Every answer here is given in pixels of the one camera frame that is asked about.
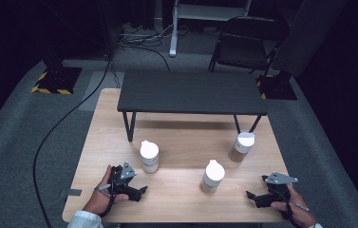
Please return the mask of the person's left hand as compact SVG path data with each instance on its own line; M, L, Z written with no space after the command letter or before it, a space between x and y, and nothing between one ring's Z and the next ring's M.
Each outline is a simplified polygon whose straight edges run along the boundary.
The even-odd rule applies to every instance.
M116 204L129 200L126 194L118 194L115 197L112 197L107 189L103 191L98 190L99 186L108 184L110 175L111 175L111 166L108 165L102 180L95 187L89 201L84 206L83 208L84 211L100 216L107 210L109 204Z

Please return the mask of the grey curtain panel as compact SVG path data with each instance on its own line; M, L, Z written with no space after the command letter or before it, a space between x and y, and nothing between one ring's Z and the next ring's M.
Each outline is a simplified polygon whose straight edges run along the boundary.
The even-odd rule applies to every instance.
M277 76L300 76L326 39L348 0L304 0L278 49L272 69Z

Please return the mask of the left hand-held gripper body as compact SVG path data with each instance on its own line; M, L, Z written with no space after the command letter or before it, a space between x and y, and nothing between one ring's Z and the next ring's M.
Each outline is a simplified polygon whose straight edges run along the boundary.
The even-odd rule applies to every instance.
M123 165L113 166L109 178L109 192L112 194L131 194L136 189L128 185L137 175L136 171L126 161Z

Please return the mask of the white-lid jar with white powder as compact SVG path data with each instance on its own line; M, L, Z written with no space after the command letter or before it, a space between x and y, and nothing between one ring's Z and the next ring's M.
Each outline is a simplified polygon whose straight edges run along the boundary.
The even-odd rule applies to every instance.
M159 147L149 141L141 143L142 169L145 173L155 173L159 168Z

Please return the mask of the white-lid jar with brown powder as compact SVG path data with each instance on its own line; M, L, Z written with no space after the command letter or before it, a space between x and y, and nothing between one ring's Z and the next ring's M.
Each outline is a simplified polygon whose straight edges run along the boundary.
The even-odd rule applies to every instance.
M236 137L229 158L233 162L242 162L254 146L255 135L251 132L241 132Z

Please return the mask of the white metal stand frame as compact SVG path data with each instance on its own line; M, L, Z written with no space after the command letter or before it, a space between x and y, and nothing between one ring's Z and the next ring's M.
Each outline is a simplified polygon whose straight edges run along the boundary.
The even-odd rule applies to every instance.
M253 0L245 0L245 5L242 8L230 8L181 4L179 0L175 0L172 13L173 30L171 35L169 56L175 57L177 55L179 19L228 21L229 19L237 16L247 16L252 1Z

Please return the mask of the white-lid jar with beige contents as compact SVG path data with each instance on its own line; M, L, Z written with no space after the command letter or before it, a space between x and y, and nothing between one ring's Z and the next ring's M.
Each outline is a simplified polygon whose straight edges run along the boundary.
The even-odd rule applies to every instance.
M217 190L224 176L224 167L217 160L210 160L204 169L199 187L204 193L212 194Z

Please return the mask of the grey tape strip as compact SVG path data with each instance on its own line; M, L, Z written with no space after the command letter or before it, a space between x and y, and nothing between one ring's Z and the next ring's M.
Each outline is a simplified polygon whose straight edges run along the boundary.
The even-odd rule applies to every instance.
M64 189L60 192L60 197L67 197L67 196L81 196L82 190L80 189Z

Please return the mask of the black folding chair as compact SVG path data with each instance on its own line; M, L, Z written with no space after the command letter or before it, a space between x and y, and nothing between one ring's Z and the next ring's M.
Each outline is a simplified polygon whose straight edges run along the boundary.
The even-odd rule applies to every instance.
M224 23L208 69L216 64L248 68L267 74L275 54L290 33L284 21L255 16L238 16Z

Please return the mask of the black metal-leg shelf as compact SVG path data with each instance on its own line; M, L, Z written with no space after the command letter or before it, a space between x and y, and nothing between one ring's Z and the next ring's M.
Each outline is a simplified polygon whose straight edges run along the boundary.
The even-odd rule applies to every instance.
M122 113L129 141L139 112L252 115L257 120L268 114L253 78L137 69L124 73L117 110Z

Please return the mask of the black base with striped tape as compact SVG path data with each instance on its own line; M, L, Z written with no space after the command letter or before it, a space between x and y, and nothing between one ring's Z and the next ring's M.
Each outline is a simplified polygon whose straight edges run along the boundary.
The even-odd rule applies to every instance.
M290 78L292 75L286 71L280 71L276 75L259 75L256 77L256 85L262 99L293 100L297 99Z
M32 92L46 94L73 93L74 86L82 72L80 67L63 67L60 70L46 69L37 80Z

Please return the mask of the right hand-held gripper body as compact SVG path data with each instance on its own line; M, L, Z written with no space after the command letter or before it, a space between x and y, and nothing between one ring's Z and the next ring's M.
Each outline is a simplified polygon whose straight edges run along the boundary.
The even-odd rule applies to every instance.
M298 182L298 178L278 172L272 172L269 176L264 175L262 180L267 184L269 202L289 200L291 194L287 184Z

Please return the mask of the person's right hand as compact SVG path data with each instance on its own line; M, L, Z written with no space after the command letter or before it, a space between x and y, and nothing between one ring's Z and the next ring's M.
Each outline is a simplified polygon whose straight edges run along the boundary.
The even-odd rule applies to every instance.
M308 228L317 223L315 216L301 195L295 191L290 183L287 184L287 187L291 194L290 202L275 201L272 202L271 207L282 212L287 212L287 206L290 206L292 209L292 220L300 228Z

